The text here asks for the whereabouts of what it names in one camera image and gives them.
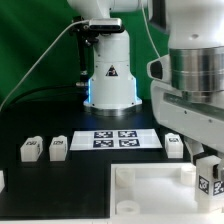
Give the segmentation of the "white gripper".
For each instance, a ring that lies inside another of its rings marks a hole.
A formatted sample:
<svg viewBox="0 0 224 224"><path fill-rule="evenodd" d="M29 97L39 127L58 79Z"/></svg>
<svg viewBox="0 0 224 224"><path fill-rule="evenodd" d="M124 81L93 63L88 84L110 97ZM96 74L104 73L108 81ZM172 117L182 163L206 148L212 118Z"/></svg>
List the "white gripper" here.
<svg viewBox="0 0 224 224"><path fill-rule="evenodd" d="M192 164L204 156L202 144L224 154L224 91L213 94L209 103L190 103L180 91L154 80L151 100L156 121L186 136ZM224 182L224 159L218 165L218 177Z"/></svg>

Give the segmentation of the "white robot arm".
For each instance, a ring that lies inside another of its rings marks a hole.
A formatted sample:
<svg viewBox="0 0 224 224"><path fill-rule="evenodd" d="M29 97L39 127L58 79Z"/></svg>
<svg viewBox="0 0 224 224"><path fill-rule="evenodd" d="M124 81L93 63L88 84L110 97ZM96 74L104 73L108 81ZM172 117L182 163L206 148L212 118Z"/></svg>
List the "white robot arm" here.
<svg viewBox="0 0 224 224"><path fill-rule="evenodd" d="M157 122L185 136L195 165L208 146L224 154L224 0L144 0L148 22L167 35L148 63Z"/></svg>

